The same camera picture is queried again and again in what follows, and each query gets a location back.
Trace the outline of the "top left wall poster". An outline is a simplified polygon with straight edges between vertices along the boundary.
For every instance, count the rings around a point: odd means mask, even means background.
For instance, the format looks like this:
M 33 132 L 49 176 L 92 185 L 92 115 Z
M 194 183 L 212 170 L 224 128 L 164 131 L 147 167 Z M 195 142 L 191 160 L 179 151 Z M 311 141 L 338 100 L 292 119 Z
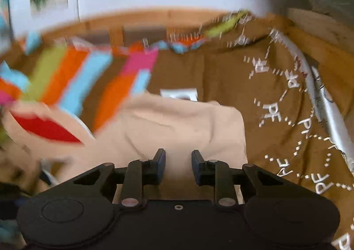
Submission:
M 10 0 L 0 0 L 1 31 L 10 28 Z

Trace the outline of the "silver patterned mattress pad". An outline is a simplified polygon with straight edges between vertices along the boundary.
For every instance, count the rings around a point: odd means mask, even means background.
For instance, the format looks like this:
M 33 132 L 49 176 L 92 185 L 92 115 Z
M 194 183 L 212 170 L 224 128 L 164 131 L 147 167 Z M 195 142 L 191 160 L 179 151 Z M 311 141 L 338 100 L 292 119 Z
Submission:
M 277 29 L 271 29 L 269 35 L 273 42 L 284 45 L 294 60 L 297 61 L 299 69 L 305 77 L 309 96 L 318 121 L 328 132 L 330 140 L 342 152 L 345 163 L 349 170 L 353 172 L 353 143 L 340 110 L 319 74 L 319 63 L 308 55 L 303 54 L 286 35 Z

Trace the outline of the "wooden side rail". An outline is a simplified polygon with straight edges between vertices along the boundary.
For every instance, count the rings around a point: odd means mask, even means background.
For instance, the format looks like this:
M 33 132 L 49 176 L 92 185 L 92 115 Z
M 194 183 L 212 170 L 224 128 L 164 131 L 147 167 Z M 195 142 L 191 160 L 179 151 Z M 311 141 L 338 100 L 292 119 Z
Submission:
M 317 63 L 320 76 L 342 110 L 353 104 L 353 30 L 332 17 L 289 8 L 287 35 Z

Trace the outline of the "colourful striped bedsheet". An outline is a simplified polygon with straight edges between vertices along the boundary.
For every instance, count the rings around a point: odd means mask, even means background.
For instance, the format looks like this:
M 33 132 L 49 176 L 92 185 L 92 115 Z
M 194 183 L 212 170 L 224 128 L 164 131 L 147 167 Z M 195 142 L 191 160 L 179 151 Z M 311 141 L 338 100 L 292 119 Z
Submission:
M 230 12 L 187 31 L 128 28 L 1 55 L 2 249 L 352 249 L 353 172 L 318 121 L 282 17 Z M 60 182 L 74 152 L 129 98 L 216 102 L 242 115 L 236 207 L 210 200 L 119 206 L 114 163 Z

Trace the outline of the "beige hooded jacket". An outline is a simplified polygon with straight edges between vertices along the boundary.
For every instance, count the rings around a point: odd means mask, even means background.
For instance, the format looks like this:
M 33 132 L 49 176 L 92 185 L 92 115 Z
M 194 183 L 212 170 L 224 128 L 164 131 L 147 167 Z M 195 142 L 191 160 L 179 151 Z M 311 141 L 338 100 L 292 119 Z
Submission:
M 97 131 L 93 144 L 74 152 L 60 170 L 64 182 L 102 163 L 126 167 L 129 162 L 166 153 L 158 186 L 145 186 L 144 196 L 157 200 L 210 200 L 213 189 L 195 183 L 191 153 L 240 169 L 247 163 L 244 121 L 234 107 L 163 98 L 144 93 L 127 99 L 118 113 Z

